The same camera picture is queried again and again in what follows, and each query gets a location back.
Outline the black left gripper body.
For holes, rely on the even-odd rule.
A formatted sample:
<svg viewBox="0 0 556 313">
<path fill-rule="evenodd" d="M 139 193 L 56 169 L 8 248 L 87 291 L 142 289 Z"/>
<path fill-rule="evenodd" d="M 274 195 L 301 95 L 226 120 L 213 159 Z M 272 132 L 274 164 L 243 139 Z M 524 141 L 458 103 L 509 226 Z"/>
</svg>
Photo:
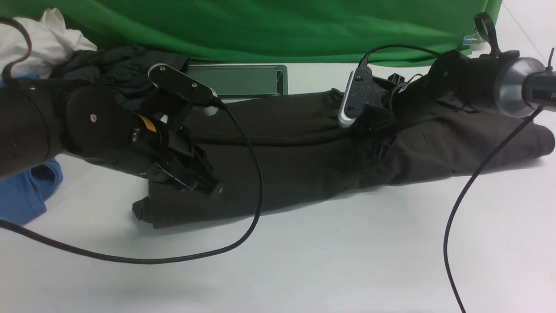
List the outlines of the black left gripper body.
<svg viewBox="0 0 556 313">
<path fill-rule="evenodd" d="M 192 190 L 196 182 L 191 169 L 212 166 L 189 132 L 176 125 L 191 110 L 192 105 L 157 89 L 132 113 L 134 123 L 125 127 L 124 145 L 86 158 L 86 162 L 176 190 Z"/>
</svg>

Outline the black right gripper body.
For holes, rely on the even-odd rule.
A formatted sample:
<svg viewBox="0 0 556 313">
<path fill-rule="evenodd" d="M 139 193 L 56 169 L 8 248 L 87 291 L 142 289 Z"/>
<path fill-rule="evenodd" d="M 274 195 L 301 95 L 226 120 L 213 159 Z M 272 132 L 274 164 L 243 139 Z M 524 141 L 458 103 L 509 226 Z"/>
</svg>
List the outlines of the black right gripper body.
<svg viewBox="0 0 556 313">
<path fill-rule="evenodd" d="M 406 87 L 405 77 L 394 73 L 387 79 L 373 77 L 370 102 L 364 105 L 363 114 L 355 121 L 354 134 L 370 140 L 370 154 L 375 160 L 385 160 L 397 133 L 402 127 L 394 116 L 393 96 Z"/>
</svg>

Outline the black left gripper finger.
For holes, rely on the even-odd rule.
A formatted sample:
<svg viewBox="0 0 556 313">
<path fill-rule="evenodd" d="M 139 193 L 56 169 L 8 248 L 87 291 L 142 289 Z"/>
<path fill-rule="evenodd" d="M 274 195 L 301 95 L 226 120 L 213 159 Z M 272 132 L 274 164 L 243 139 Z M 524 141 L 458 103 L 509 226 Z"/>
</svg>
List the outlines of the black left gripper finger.
<svg viewBox="0 0 556 313">
<path fill-rule="evenodd" d="M 212 199 L 217 199 L 224 190 L 224 183 L 215 175 L 212 168 L 192 168 L 191 173 L 195 179 L 192 191 L 204 194 Z"/>
</svg>

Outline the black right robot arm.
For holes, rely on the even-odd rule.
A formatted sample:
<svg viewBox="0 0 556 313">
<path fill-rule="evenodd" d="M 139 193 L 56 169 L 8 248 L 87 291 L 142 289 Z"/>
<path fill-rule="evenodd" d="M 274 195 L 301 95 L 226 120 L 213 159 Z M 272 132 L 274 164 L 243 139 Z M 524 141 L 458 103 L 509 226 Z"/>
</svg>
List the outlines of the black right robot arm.
<svg viewBox="0 0 556 313">
<path fill-rule="evenodd" d="M 374 156 L 384 159 L 398 133 L 451 113 L 497 113 L 526 118 L 538 111 L 554 112 L 556 78 L 551 65 L 499 48 L 494 22 L 485 12 L 474 17 L 479 36 L 490 52 L 471 59 L 457 50 L 439 53 L 409 44 L 373 48 L 350 73 L 339 113 L 341 127 L 355 125 L 375 142 Z M 393 74 L 375 77 L 368 63 L 372 53 L 409 48 L 436 57 L 425 75 L 405 81 Z"/>
</svg>

